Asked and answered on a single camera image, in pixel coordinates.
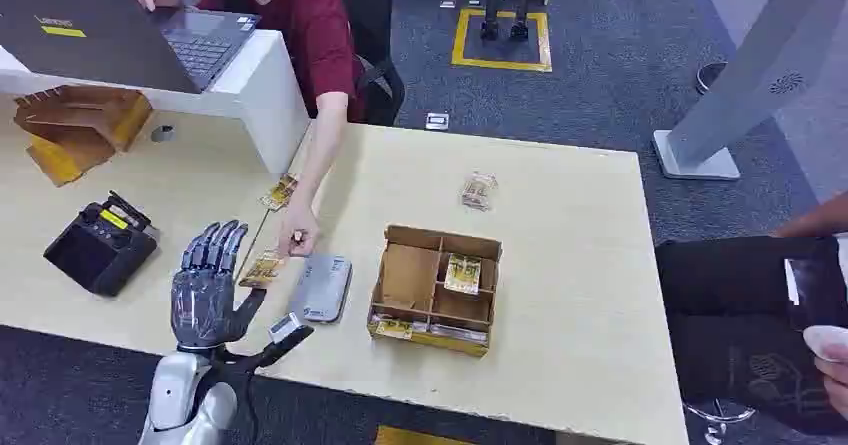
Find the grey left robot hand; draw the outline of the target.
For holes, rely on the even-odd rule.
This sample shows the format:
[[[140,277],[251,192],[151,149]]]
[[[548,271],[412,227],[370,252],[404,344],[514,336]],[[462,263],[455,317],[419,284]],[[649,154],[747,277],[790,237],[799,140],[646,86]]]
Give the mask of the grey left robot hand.
[[[183,252],[171,286],[170,321],[178,349],[214,349],[246,334],[267,294],[253,289],[234,306],[236,261],[248,230],[239,220],[214,222]]]

